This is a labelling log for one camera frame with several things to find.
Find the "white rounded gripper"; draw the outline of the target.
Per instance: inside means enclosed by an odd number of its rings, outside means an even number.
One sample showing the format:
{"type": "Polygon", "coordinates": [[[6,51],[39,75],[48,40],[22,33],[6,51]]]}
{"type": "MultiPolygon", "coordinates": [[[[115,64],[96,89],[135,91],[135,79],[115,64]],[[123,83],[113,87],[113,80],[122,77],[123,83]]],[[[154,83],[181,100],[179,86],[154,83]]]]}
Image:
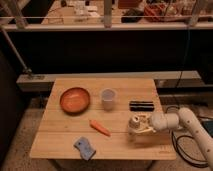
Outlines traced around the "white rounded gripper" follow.
{"type": "Polygon", "coordinates": [[[163,114],[154,113],[151,116],[149,115],[138,115],[141,120],[147,120],[149,117],[149,124],[153,129],[145,129],[145,130],[130,130],[130,134],[133,135],[146,135],[152,134],[156,131],[163,131],[167,128],[167,119],[163,114]]]}

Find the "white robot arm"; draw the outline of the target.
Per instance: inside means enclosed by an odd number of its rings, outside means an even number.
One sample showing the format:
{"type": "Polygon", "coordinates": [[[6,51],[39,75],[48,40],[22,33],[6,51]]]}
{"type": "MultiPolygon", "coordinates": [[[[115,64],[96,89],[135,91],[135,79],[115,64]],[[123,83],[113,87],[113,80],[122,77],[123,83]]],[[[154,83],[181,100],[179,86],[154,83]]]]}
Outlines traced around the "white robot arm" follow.
{"type": "Polygon", "coordinates": [[[129,119],[127,130],[130,136],[135,137],[176,129],[180,125],[183,125],[193,136],[208,163],[213,162],[213,138],[189,108],[182,107],[177,113],[170,114],[153,113],[148,116],[135,114],[129,119]]]}

